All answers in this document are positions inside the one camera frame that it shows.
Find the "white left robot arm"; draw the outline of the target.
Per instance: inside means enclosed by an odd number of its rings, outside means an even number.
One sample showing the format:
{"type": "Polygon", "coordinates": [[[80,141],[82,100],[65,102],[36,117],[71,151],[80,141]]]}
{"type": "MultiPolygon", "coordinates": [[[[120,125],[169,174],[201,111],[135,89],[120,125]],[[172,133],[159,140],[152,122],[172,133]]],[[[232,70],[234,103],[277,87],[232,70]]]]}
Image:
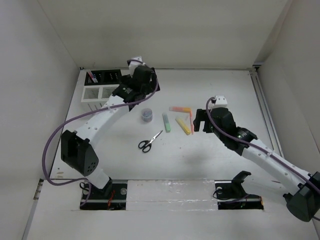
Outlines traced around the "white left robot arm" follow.
{"type": "Polygon", "coordinates": [[[139,63],[132,74],[121,77],[119,86],[93,117],[76,130],[62,133],[61,160],[85,177],[98,197],[104,199],[111,194],[112,179],[99,166],[95,147],[117,120],[159,89],[155,69],[139,63]]]}

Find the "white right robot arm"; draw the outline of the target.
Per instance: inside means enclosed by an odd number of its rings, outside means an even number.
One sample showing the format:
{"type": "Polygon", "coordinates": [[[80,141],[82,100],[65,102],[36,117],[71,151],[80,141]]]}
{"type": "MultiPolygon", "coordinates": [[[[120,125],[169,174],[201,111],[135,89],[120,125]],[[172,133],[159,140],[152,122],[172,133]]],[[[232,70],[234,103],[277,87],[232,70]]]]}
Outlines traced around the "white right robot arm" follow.
{"type": "Polygon", "coordinates": [[[320,210],[319,171],[311,174],[279,156],[253,132],[237,126],[226,107],[197,109],[193,121],[195,132],[199,131],[201,122],[204,122],[203,132],[215,134],[227,149],[252,161],[287,189],[283,198],[291,214],[303,222],[315,218],[320,210]]]}

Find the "green highlighter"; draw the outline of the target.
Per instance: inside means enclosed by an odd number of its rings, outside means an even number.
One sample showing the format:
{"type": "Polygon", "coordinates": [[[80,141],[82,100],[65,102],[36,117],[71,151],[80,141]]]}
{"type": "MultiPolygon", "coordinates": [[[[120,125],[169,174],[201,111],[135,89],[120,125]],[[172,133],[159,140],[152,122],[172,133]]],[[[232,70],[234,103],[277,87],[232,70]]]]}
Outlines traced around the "green highlighter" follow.
{"type": "Polygon", "coordinates": [[[166,133],[170,133],[171,132],[171,125],[169,122],[169,118],[166,112],[162,113],[162,119],[163,119],[163,123],[164,123],[164,128],[166,133]]]}

